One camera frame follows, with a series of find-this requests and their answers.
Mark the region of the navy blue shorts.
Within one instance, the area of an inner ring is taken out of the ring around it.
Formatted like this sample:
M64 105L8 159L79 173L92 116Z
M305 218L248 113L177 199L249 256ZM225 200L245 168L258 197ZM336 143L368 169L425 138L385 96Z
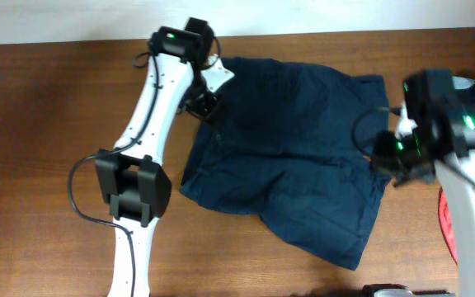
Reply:
M201 125L181 194L208 210L256 215L284 242L334 265L360 264L389 182L363 152L388 127L374 114L383 77L316 64L225 59L223 112Z

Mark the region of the light blue garment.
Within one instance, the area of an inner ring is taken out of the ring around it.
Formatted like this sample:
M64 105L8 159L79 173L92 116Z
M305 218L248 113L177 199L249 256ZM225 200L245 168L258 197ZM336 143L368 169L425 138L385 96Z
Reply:
M454 88L456 90L469 89L475 84L475 80L471 78L453 76L452 79L453 79Z

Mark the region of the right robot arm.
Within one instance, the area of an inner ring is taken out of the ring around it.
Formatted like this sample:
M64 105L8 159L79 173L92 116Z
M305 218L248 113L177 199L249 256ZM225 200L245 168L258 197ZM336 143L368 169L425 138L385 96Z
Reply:
M396 186L438 181L451 214L460 296L475 296L475 80L448 69L403 82L395 132L378 134L369 159Z

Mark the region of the red shirt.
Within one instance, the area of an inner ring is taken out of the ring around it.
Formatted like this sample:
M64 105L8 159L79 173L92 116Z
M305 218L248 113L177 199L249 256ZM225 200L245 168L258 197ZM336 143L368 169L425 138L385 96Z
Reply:
M444 242L449 249L449 253L455 264L458 264L457 246L455 242L454 230L452 226L451 213L448 201L442 188L438 194L438 220Z

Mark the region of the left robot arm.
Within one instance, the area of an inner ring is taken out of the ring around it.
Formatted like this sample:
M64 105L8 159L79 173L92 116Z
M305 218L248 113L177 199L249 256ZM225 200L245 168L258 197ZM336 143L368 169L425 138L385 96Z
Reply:
M222 110L217 91L227 70L214 30L191 17L184 29L162 26L148 40L147 76L134 113L111 150L100 150L95 169L115 230L111 296L149 296L148 269L154 230L172 193L162 163L178 113L211 123Z

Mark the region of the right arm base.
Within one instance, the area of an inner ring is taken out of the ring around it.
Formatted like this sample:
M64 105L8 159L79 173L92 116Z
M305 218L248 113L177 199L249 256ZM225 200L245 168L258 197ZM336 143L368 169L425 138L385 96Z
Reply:
M372 284L365 285L362 289L365 297L456 297L455 293L442 291L412 291L404 285L398 284Z

